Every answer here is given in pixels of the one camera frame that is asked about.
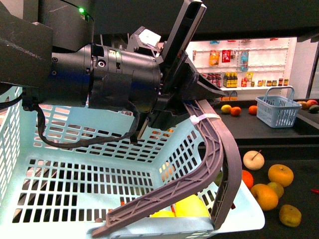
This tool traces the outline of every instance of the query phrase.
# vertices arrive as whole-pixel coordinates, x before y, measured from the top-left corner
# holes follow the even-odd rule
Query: black cable
[[[3,102],[3,103],[0,103],[0,110],[3,110],[3,109],[6,109],[6,108],[9,108],[11,106],[14,106],[16,103],[18,103],[20,100],[22,100],[22,94],[14,99],[13,101],[8,101],[8,102]]]
[[[40,108],[39,105],[35,105],[34,106],[34,110],[37,111],[37,113],[38,113],[37,117],[38,117],[38,133],[39,133],[39,137],[46,144],[48,144],[50,146],[53,146],[53,147],[57,147],[57,148],[87,147],[89,145],[96,144],[96,143],[115,142],[115,141],[120,141],[122,139],[131,137],[135,133],[137,128],[138,128],[139,120],[140,120],[140,113],[138,112],[136,106],[133,103],[131,103],[131,102],[128,102],[128,104],[127,104],[127,106],[125,108],[133,113],[133,116],[135,117],[135,119],[134,119],[135,122],[133,122],[133,125],[130,128],[130,131],[125,133],[123,136],[121,136],[121,137],[110,136],[110,137],[96,137],[96,138],[91,138],[91,139],[80,139],[79,141],[77,141],[75,143],[55,143],[53,141],[48,140],[43,135],[44,134],[44,130],[45,130],[45,116],[44,116],[44,113],[43,113],[43,111],[42,111],[42,109]]]

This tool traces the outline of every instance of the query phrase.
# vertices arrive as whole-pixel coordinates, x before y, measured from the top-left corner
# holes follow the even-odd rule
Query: snack package
[[[211,50],[209,53],[209,64],[211,66],[218,66],[219,64],[219,51]]]
[[[242,71],[248,71],[248,51],[242,51],[240,57],[240,68]]]
[[[221,62],[222,63],[230,62],[230,56],[231,56],[230,50],[222,50]]]
[[[246,73],[246,79],[248,82],[253,81],[253,75],[254,75],[254,72],[247,72]]]

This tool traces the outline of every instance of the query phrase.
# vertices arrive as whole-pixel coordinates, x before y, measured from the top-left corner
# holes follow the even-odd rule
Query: black panel
[[[135,32],[140,26],[166,40],[182,0],[96,1],[95,34]],[[193,40],[301,36],[317,32],[319,0],[204,0],[207,11]]]

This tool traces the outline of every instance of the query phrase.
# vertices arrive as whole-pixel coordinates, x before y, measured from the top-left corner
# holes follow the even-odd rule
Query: jar
[[[284,79],[283,79],[283,78],[279,78],[278,86],[283,86],[283,81],[284,81]]]

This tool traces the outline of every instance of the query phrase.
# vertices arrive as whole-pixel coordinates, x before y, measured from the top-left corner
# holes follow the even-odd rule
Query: fruit in basket
[[[151,218],[174,218],[176,217],[175,213],[171,211],[159,211],[157,213],[154,213],[153,215],[150,215]]]
[[[221,107],[221,112],[224,114],[229,114],[231,110],[231,106],[230,105],[224,105]]]
[[[249,190],[254,186],[254,177],[247,170],[242,171],[242,180]]]
[[[251,106],[248,108],[248,112],[251,115],[256,115],[257,114],[257,106]]]
[[[319,106],[318,105],[313,105],[313,106],[310,106],[309,108],[309,112],[312,113],[312,114],[315,114],[319,111]]]
[[[219,187],[222,178],[223,178],[223,172],[220,171],[220,172],[218,173],[217,177],[216,177],[215,180],[214,180],[214,183],[216,184],[217,187]]]
[[[271,187],[266,184],[256,184],[250,190],[260,208],[263,211],[269,211],[277,207],[278,196]]]
[[[286,204],[280,208],[279,219],[284,225],[295,228],[301,222],[301,212],[298,208]]]
[[[239,116],[241,113],[241,108],[238,106],[233,107],[233,108],[231,108],[230,113],[232,116]]]
[[[251,150],[245,153],[243,157],[243,163],[246,166],[246,168],[250,170],[258,170],[262,166],[264,166],[265,159],[264,156],[259,152]]]
[[[292,183],[294,173],[285,165],[274,164],[268,170],[268,178],[271,182],[276,182],[281,184],[283,187],[287,187]]]
[[[280,183],[270,182],[267,185],[275,191],[275,193],[278,196],[278,199],[281,198],[282,195],[284,194],[284,187]]]
[[[307,106],[308,106],[308,108],[309,108],[310,106],[314,106],[314,105],[318,105],[318,102],[315,101],[315,100],[308,100],[308,101],[307,101]]]
[[[175,203],[177,217],[209,217],[204,203],[196,195],[191,195]]]
[[[297,103],[301,104],[303,110],[307,110],[309,108],[306,101],[298,101]]]

